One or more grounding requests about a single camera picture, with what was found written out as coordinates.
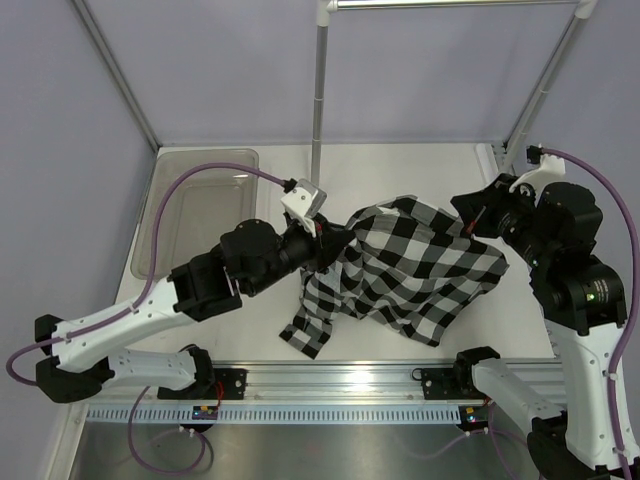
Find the black white checked shirt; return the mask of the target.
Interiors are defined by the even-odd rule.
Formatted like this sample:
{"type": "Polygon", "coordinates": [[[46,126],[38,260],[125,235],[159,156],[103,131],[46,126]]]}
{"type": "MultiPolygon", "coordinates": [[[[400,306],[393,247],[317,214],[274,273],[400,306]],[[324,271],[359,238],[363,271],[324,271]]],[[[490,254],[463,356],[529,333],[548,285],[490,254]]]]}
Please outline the black white checked shirt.
{"type": "Polygon", "coordinates": [[[280,338],[314,359],[341,315],[370,318],[436,348],[445,330],[509,269],[502,251],[462,221],[411,195],[364,207],[346,223],[354,239],[321,272],[301,273],[300,307],[280,338]]]}

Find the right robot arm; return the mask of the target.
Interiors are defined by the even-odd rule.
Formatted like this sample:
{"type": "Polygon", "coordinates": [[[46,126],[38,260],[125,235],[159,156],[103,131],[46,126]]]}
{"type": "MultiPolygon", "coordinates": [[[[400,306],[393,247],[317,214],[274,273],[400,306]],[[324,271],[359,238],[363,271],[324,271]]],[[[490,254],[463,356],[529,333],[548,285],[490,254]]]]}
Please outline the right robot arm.
{"type": "Polygon", "coordinates": [[[592,193],[554,182],[541,191],[502,174],[488,187],[451,200],[466,230],[500,238],[530,269],[530,287],[563,369],[565,406],[521,381],[496,352],[465,352],[454,388],[488,396],[524,434],[531,460],[546,479],[636,479],[639,446],[628,416],[611,418],[608,367],[628,326],[619,275],[594,254],[602,212],[592,193]]]}

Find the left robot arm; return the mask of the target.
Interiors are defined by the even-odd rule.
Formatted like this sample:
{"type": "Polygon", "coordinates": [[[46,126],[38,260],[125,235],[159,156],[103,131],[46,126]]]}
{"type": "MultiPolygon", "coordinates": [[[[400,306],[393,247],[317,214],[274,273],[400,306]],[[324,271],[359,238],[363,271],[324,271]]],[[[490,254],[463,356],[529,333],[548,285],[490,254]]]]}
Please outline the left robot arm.
{"type": "Polygon", "coordinates": [[[174,268],[140,301],[77,320],[39,317],[35,337],[46,357],[35,367],[37,387],[61,404],[117,387],[154,387],[163,400],[213,397],[216,374],[206,350],[146,352],[131,344],[239,309],[243,297],[256,296],[298,269],[325,271],[355,234],[322,216],[312,226],[307,232],[291,221],[277,233],[262,220],[244,221],[211,251],[174,268]]]}

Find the aluminium corner frame post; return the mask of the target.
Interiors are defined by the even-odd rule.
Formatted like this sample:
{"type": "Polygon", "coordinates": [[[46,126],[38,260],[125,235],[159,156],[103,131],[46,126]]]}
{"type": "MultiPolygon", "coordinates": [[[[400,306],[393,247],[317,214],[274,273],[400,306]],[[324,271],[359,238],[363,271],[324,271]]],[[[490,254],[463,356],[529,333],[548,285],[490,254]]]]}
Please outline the aluminium corner frame post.
{"type": "Polygon", "coordinates": [[[94,48],[99,61],[105,68],[140,134],[151,150],[157,153],[162,144],[138,102],[90,3],[85,0],[70,0],[68,4],[74,11],[89,43],[94,48]]]}

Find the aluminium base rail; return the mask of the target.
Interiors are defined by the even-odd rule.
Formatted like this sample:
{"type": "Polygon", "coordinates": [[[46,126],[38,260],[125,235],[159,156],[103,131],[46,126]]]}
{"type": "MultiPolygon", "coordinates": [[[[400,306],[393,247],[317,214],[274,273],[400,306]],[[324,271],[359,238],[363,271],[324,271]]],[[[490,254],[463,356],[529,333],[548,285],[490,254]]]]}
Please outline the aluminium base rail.
{"type": "MultiPolygon", "coordinates": [[[[566,405],[558,359],[505,360],[510,370],[539,395],[566,405]]],[[[233,404],[403,404],[424,400],[420,370],[451,368],[441,361],[216,361],[215,369],[244,370],[244,398],[229,400],[234,382],[224,384],[223,402],[233,404]]],[[[133,402],[144,386],[107,387],[80,402],[133,402]]]]}

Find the grey translucent plastic bin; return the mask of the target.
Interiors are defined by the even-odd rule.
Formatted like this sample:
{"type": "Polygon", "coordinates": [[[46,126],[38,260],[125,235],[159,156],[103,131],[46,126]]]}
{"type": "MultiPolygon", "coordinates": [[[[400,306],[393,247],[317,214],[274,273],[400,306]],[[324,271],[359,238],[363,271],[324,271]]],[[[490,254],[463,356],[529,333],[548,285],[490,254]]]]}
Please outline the grey translucent plastic bin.
{"type": "MultiPolygon", "coordinates": [[[[207,163],[259,166],[252,149],[173,150],[159,155],[133,249],[130,271],[140,280],[150,270],[153,224],[170,186],[186,171],[207,163]]],[[[183,181],[162,215],[156,253],[156,279],[210,251],[224,233],[255,216],[258,178],[252,174],[211,169],[183,181]]]]}

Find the metal clothes rack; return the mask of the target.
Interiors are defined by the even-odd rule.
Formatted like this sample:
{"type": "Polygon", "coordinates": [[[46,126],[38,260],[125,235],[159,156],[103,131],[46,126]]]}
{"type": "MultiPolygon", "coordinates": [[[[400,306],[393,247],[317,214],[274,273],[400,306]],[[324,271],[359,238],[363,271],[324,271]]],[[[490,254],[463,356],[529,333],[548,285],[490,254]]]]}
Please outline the metal clothes rack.
{"type": "MultiPolygon", "coordinates": [[[[311,137],[311,178],[317,182],[321,173],[321,149],[323,109],[325,98],[326,63],[330,18],[333,13],[357,10],[392,10],[421,8],[469,8],[524,6],[524,1],[318,1],[316,3],[316,52],[313,126],[311,137]]],[[[501,173],[512,170],[514,161],[524,146],[545,100],[557,79],[564,62],[570,55],[585,25],[592,16],[597,0],[572,1],[573,14],[564,27],[540,76],[522,107],[508,137],[498,150],[498,167],[501,173]]]]}

